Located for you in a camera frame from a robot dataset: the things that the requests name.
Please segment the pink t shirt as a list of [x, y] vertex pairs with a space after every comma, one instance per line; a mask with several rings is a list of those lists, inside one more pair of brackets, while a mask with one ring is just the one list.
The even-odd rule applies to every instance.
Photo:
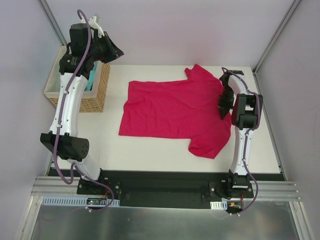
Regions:
[[184, 70], [186, 79], [130, 81], [119, 135], [189, 139], [188, 151], [215, 159], [231, 137], [231, 115], [221, 119], [221, 81], [196, 64]]

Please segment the wicker basket with liner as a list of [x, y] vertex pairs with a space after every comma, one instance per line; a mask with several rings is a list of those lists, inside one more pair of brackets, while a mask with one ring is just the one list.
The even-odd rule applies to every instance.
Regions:
[[[52, 102], [54, 106], [58, 104], [59, 92], [61, 88], [59, 61], [66, 53], [66, 50], [66, 46], [60, 47], [44, 88], [44, 95]], [[110, 70], [111, 67], [109, 64], [102, 63], [100, 61], [97, 62], [92, 89], [90, 91], [85, 91], [82, 95], [79, 108], [81, 113], [103, 112]]]

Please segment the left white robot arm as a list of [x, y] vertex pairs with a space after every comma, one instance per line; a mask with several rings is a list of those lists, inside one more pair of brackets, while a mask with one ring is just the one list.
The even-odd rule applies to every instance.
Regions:
[[40, 142], [53, 154], [53, 163], [60, 178], [68, 185], [74, 178], [66, 179], [58, 165], [58, 159], [71, 164], [81, 177], [89, 181], [88, 188], [99, 195], [106, 183], [100, 179], [101, 170], [89, 156], [89, 140], [78, 136], [78, 117], [82, 97], [94, 63], [104, 64], [123, 56], [97, 23], [73, 24], [69, 30], [70, 42], [59, 60], [59, 97], [53, 122], [47, 133], [40, 135]]

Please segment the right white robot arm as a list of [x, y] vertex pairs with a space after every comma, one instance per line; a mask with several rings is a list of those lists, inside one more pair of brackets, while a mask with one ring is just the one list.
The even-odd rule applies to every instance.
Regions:
[[231, 125], [235, 131], [233, 160], [225, 182], [218, 186], [216, 194], [230, 200], [242, 197], [252, 188], [253, 179], [249, 170], [250, 149], [253, 134], [259, 128], [262, 115], [263, 96], [251, 91], [241, 70], [221, 68], [219, 78], [223, 92], [219, 96], [220, 119], [231, 115]]

